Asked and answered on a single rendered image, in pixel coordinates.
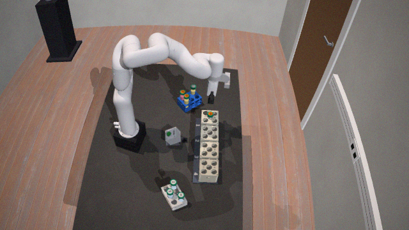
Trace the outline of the blue tube rack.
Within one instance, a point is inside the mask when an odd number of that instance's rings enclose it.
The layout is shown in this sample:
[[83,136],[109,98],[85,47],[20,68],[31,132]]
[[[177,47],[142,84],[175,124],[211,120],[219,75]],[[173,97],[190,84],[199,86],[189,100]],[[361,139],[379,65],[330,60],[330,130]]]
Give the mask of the blue tube rack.
[[[184,104],[184,100],[180,100],[180,97],[178,97],[178,106],[184,112],[188,112],[189,110],[197,107],[198,105],[201,105],[201,102],[202,102],[202,97],[197,92],[196,92],[195,95],[191,95],[190,91],[187,94],[190,95],[189,104]],[[188,106],[188,107],[186,108],[186,106]]]

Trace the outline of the white bucket adapter with five holes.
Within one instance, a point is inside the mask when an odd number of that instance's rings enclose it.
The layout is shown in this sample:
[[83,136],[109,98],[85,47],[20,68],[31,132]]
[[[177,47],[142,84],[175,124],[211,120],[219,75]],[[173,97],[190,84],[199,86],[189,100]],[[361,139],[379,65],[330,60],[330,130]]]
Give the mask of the white bucket adapter with five holes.
[[213,112],[213,118],[208,119],[208,110],[202,110],[201,112],[201,125],[210,125],[210,126],[218,126],[219,125],[219,112],[218,111],[212,111]]
[[201,125],[200,143],[202,142],[218,142],[219,141],[219,126]]
[[200,159],[214,159],[219,158],[219,143],[218,142],[202,142],[200,144]]
[[200,159],[198,182],[216,183],[218,176],[219,160]]

